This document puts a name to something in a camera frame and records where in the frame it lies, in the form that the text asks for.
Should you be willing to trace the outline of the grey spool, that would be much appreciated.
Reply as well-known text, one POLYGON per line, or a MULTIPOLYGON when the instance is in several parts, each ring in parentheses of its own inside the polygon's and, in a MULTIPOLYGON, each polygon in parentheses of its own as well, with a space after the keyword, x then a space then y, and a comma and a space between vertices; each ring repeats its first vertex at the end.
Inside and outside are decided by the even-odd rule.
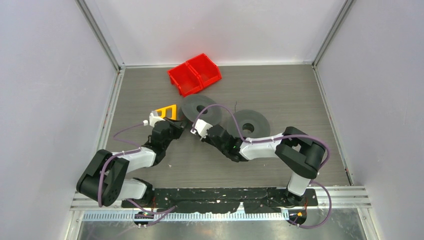
POLYGON ((243 137, 264 138, 271 135, 270 123, 260 112, 251 109, 242 109, 233 115, 243 137))
MULTIPOLYGON (((199 113, 207 106, 217 104, 213 99, 201 94, 191 94, 183 98, 177 111, 177 120, 189 121, 191 123, 197 118, 199 113)), ((211 124, 218 125, 223 118, 221 109, 213 106, 206 109, 200 116, 201 120, 211 124)))

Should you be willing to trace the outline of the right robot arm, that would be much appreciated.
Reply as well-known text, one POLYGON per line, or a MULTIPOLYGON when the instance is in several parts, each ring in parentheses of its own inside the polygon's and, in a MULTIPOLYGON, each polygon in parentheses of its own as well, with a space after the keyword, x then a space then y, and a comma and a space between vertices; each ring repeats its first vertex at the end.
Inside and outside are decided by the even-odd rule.
POLYGON ((326 143, 292 126, 283 133, 261 138, 235 137, 220 125, 192 132, 233 162, 280 159, 292 171, 284 193, 291 205, 299 205, 305 199, 307 186, 330 157, 326 143))

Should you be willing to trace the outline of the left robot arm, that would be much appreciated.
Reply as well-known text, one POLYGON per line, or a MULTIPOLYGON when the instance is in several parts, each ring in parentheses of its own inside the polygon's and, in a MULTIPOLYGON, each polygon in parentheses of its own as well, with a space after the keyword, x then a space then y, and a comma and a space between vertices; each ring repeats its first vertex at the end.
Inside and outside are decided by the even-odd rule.
POLYGON ((98 150, 77 181, 76 191, 109 207, 117 200, 132 199, 141 207, 153 202, 153 186, 142 179, 127 179, 132 171, 158 165, 173 140, 184 132, 187 121, 165 118, 156 122, 147 142, 136 149, 110 152, 98 150))

